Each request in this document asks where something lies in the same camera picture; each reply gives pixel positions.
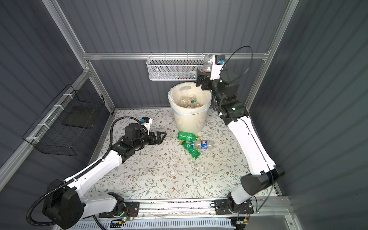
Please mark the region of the large green soda bottle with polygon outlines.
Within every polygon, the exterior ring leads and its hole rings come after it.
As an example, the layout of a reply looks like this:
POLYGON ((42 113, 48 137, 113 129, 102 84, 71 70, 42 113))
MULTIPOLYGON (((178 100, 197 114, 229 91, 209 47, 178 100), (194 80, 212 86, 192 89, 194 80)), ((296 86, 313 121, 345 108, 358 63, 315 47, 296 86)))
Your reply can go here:
POLYGON ((195 142, 195 141, 200 140, 200 137, 196 136, 195 134, 190 133, 190 132, 183 132, 183 131, 178 132, 177 138, 179 140, 187 141, 187 142, 195 142))

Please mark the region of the clear bottle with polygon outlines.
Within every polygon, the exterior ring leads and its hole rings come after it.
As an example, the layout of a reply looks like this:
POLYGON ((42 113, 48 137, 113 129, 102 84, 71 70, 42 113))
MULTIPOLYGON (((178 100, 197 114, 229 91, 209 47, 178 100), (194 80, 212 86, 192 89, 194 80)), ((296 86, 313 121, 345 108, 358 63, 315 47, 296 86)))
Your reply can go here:
POLYGON ((191 105, 189 97, 182 96, 178 102, 178 105, 182 108, 188 108, 191 105))

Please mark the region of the small green bottle yellow cap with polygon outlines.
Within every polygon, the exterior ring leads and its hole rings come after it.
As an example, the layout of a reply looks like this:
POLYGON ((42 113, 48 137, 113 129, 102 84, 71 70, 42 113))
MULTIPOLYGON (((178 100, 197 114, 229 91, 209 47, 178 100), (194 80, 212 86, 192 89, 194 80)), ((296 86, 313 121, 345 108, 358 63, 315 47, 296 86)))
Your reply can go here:
POLYGON ((195 149, 190 145, 190 143, 181 141, 180 145, 184 147, 185 150, 189 152, 189 154, 194 158, 197 159, 200 156, 199 150, 195 149))

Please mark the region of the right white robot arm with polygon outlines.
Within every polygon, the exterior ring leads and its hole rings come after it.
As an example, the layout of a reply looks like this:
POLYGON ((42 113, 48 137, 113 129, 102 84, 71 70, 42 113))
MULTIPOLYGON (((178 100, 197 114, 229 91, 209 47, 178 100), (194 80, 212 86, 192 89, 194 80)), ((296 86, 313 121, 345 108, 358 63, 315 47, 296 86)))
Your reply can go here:
POLYGON ((224 76, 233 75, 231 71, 220 71, 219 77, 211 79, 209 73, 197 70, 195 85, 211 92, 215 111, 233 133, 247 159, 250 173, 240 178, 241 184, 228 194, 224 206, 231 213, 239 213, 255 194, 273 186, 285 171, 266 152, 249 112, 238 100, 238 81, 224 79, 224 76))

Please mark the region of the pepsi bottle blue label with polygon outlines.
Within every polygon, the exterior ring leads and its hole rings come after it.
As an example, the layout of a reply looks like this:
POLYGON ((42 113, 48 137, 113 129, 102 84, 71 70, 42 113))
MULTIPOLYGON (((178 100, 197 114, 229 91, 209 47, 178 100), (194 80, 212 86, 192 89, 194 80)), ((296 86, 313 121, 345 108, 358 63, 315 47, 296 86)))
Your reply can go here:
POLYGON ((210 140, 197 140, 195 142, 191 142, 190 145, 198 150, 211 150, 214 147, 214 142, 210 140))

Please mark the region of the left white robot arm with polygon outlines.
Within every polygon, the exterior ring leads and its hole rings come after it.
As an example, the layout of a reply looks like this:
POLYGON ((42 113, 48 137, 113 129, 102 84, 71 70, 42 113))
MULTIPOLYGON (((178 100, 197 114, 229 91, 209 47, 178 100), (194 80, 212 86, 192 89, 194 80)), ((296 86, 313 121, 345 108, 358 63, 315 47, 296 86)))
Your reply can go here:
POLYGON ((96 217, 100 213, 121 216, 126 208, 124 199, 115 192, 106 196, 85 198, 86 192, 114 168, 125 163, 135 152, 147 145, 160 145, 166 132, 152 132, 149 117, 133 118, 125 127, 125 134, 116 142, 109 142, 107 152, 92 164, 63 181, 54 180, 47 192, 37 199, 26 213, 26 221, 33 226, 58 225, 66 230, 79 220, 96 217))

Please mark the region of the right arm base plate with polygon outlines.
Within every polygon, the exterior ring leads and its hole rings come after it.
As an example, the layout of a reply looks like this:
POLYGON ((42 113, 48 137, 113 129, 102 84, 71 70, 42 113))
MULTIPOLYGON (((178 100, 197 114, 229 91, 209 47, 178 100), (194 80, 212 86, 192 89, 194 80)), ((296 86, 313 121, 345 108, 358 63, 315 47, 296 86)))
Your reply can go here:
POLYGON ((217 215, 250 215, 254 214, 254 208, 250 199, 241 204, 235 204, 229 199, 216 199, 211 204, 217 215))

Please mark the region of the red label cola bottle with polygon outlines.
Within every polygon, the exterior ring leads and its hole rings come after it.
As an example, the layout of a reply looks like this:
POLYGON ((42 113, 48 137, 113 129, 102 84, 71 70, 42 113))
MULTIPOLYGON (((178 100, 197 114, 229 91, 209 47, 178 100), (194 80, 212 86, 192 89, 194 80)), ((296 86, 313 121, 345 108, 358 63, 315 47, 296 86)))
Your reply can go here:
POLYGON ((212 54, 206 54, 204 56, 204 59, 203 59, 202 72, 211 73, 212 72, 212 66, 213 66, 213 55, 212 54))

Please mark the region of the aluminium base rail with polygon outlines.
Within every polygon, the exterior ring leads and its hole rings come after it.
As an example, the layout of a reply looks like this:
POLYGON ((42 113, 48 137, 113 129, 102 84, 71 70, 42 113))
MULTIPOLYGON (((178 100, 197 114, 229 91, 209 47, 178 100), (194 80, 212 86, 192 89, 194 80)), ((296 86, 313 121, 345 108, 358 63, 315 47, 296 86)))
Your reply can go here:
POLYGON ((191 217, 252 217, 285 216, 294 213, 287 196, 257 196, 240 205, 236 211, 228 208, 225 198, 189 198, 127 200, 126 212, 135 219, 191 217))

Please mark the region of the cream plastic waste bin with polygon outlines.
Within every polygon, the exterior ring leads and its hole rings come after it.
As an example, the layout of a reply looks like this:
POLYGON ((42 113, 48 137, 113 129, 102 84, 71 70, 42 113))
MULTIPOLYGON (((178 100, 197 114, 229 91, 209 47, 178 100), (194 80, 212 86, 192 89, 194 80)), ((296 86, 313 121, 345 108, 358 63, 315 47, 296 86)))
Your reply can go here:
POLYGON ((173 110, 177 129, 194 134, 201 132, 205 126, 207 112, 211 105, 211 92, 203 91, 194 82, 184 82, 172 87, 167 97, 173 110), (189 97, 192 94, 196 97, 200 106, 196 108, 191 108, 190 106, 181 107, 179 103, 182 97, 189 97))

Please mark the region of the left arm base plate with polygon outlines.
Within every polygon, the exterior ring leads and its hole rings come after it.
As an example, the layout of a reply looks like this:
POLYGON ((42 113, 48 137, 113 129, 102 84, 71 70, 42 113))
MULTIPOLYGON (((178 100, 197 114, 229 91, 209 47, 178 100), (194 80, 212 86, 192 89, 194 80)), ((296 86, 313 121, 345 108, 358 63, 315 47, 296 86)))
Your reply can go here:
POLYGON ((99 218, 135 218, 138 216, 140 202, 118 203, 111 212, 100 213, 99 218))

